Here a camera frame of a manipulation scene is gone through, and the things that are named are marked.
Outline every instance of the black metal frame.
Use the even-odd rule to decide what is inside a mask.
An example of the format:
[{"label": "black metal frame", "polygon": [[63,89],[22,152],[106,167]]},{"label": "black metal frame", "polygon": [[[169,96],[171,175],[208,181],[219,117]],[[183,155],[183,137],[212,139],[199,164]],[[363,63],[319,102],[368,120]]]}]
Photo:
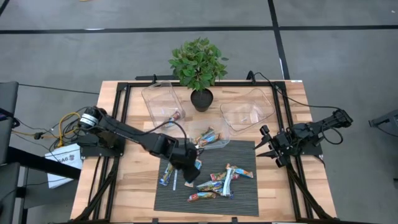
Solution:
[{"label": "black metal frame", "polygon": [[[123,90],[125,90],[126,94],[124,97],[122,116],[121,116],[121,122],[125,123],[126,118],[127,118],[127,109],[129,106],[129,97],[130,97],[131,88],[146,87],[146,86],[156,83],[156,80],[157,80],[157,77],[156,77],[156,75],[154,75],[152,77],[152,81],[145,82],[145,83],[124,83],[124,82],[118,83],[112,116],[115,118],[118,115],[118,108],[119,108],[119,103],[120,103],[121,92]],[[241,82],[228,82],[228,81],[227,82],[216,82],[215,86],[269,86],[269,87],[272,87],[271,83],[269,83],[269,82],[257,82],[252,71],[250,71],[248,73],[246,80],[247,81],[241,81]],[[286,115],[287,115],[287,121],[288,121],[289,126],[292,126],[293,119],[292,119],[292,114],[290,112],[289,100],[286,97],[287,91],[286,91],[285,82],[275,81],[275,82],[272,82],[272,84],[274,84],[280,90],[282,90],[282,93],[285,95],[285,96],[283,96],[283,99],[284,99],[284,105],[285,105],[285,110],[286,110]],[[175,82],[175,83],[173,82],[173,86],[181,86],[181,84],[179,84],[179,82]],[[283,131],[284,123],[283,123],[283,118],[282,118],[282,111],[280,109],[279,95],[275,88],[272,88],[272,94],[273,94],[273,99],[274,99],[274,104],[275,104],[275,113],[277,116],[279,129],[280,129],[280,131]],[[306,186],[304,171],[303,171],[303,166],[302,166],[300,156],[296,157],[295,160],[297,163],[297,169],[298,169],[298,173],[300,176],[299,178],[303,182],[304,186]],[[105,157],[104,162],[103,162],[103,169],[102,169],[101,175],[99,177],[99,179],[100,179],[99,182],[101,184],[100,186],[102,186],[103,183],[105,182],[106,170],[108,169],[108,161],[109,161],[109,157]],[[300,206],[299,206],[299,200],[297,198],[295,182],[289,175],[288,171],[287,171],[287,173],[288,173],[288,178],[289,178],[290,193],[292,195],[292,204],[293,204],[293,208],[294,208],[295,219],[298,221],[298,220],[301,220],[302,218],[301,218],[301,214],[300,214]],[[101,206],[101,199],[99,199],[98,203],[95,207],[95,210],[94,210],[93,220],[82,220],[82,221],[78,221],[77,223],[110,223],[115,188],[116,188],[116,177],[112,180],[112,182],[110,184],[104,219],[98,219],[98,215],[100,212],[100,206]],[[305,208],[307,211],[307,218],[309,218],[309,219],[313,218],[311,206],[307,201],[305,203]]]}]

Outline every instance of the striped rubber mat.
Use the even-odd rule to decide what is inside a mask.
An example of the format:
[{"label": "striped rubber mat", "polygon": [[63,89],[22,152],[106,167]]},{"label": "striped rubber mat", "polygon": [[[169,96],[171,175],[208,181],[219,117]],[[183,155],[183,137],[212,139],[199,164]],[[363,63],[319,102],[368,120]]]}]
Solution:
[{"label": "striped rubber mat", "polygon": [[225,171],[230,163],[247,171],[252,171],[254,178],[239,177],[231,182],[234,199],[217,195],[215,199],[200,198],[194,202],[187,202],[191,194],[197,193],[196,188],[184,186],[182,171],[178,171],[176,189],[173,190],[175,171],[167,186],[159,184],[168,161],[161,160],[156,189],[155,207],[157,211],[211,213],[222,215],[250,215],[259,216],[257,196],[256,155],[253,150],[254,142],[230,141],[222,149],[205,150],[200,155],[202,167],[200,175],[194,181],[194,186],[211,180],[210,174]]}]

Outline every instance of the gray floor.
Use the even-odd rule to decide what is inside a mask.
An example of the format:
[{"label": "gray floor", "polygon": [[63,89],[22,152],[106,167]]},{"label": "gray floor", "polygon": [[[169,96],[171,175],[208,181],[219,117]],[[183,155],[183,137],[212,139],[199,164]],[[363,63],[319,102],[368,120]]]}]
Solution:
[{"label": "gray floor", "polygon": [[[398,24],[397,1],[275,0],[281,26]],[[4,29],[95,29],[170,26],[270,26],[267,1],[10,0]],[[354,119],[342,145],[323,143],[326,171],[343,220],[395,223],[398,219],[398,139],[371,129],[368,120],[398,109],[398,30],[283,31],[292,79],[304,81],[314,105],[344,108]],[[136,34],[0,35],[0,82],[97,93],[102,80],[169,75],[171,49],[209,37],[230,58],[228,78],[248,70],[281,79],[273,31]],[[20,86],[16,115],[48,128],[98,95]],[[314,120],[330,110],[312,109]],[[49,146],[51,142],[41,142]],[[13,136],[12,146],[43,155],[41,146]],[[68,220],[73,197],[29,210],[28,223]]]}]

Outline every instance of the wooden table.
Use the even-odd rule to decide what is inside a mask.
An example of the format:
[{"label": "wooden table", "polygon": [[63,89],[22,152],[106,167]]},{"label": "wooden table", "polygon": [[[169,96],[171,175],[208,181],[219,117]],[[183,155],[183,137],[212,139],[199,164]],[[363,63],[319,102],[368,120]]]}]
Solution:
[{"label": "wooden table", "polygon": [[[101,92],[98,98],[97,106],[104,108],[108,114],[112,113],[114,96],[116,94],[117,82],[106,81],[102,83]],[[302,103],[307,103],[304,85],[302,82],[286,81],[287,94]],[[175,87],[174,90],[180,99],[180,102],[186,111],[186,122],[203,119],[208,117],[220,117],[220,104],[231,101],[236,96],[249,93],[253,88],[260,88],[273,104],[271,87],[211,87],[214,94],[213,104],[207,112],[197,112],[190,102],[191,90],[185,87]],[[148,130],[153,128],[146,104],[141,96],[143,88],[134,87],[130,95],[129,107],[126,123],[135,128]],[[122,95],[118,111],[118,119],[123,108]],[[279,102],[284,119],[284,125],[287,127],[287,118],[283,99],[279,95]],[[290,101],[294,123],[305,123],[312,120],[310,109]],[[277,117],[273,114],[267,119],[271,136],[275,135],[279,128]],[[235,140],[255,141],[258,144],[261,141],[259,132],[260,126],[256,126],[241,135],[234,137]],[[256,150],[256,154],[268,151],[267,146]],[[331,216],[335,216],[335,208],[331,197],[328,180],[323,164],[313,156],[302,156],[303,168],[307,178],[309,191]],[[88,195],[95,170],[97,158],[84,160],[81,171],[80,181],[76,192],[75,202],[73,204],[71,218],[77,217],[87,206]],[[268,157],[257,157],[257,184],[259,196],[259,217],[238,216],[240,222],[271,222],[271,221],[293,221],[294,212],[292,199],[290,195],[289,183],[285,167],[278,168],[275,160]],[[101,165],[98,168],[98,175],[95,186],[98,185]],[[128,141],[126,143],[125,153],[119,164],[118,179],[114,195],[111,222],[151,222],[153,218],[158,218],[160,222],[230,222],[231,215],[213,215],[199,213],[179,213],[179,212],[160,212],[154,211],[155,191],[157,186],[157,174],[159,170],[159,159],[149,155],[140,145]],[[305,207],[302,194],[297,189],[300,202],[302,217],[305,216]],[[106,200],[102,200],[101,212],[99,217],[104,217]]]}]

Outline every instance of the black plant pot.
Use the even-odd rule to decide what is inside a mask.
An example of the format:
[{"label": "black plant pot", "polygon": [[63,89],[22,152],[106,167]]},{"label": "black plant pot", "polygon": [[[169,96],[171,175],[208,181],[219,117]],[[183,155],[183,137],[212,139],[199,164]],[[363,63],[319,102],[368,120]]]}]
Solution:
[{"label": "black plant pot", "polygon": [[213,94],[208,89],[194,90],[191,94],[191,102],[197,111],[205,112],[213,102]]}]

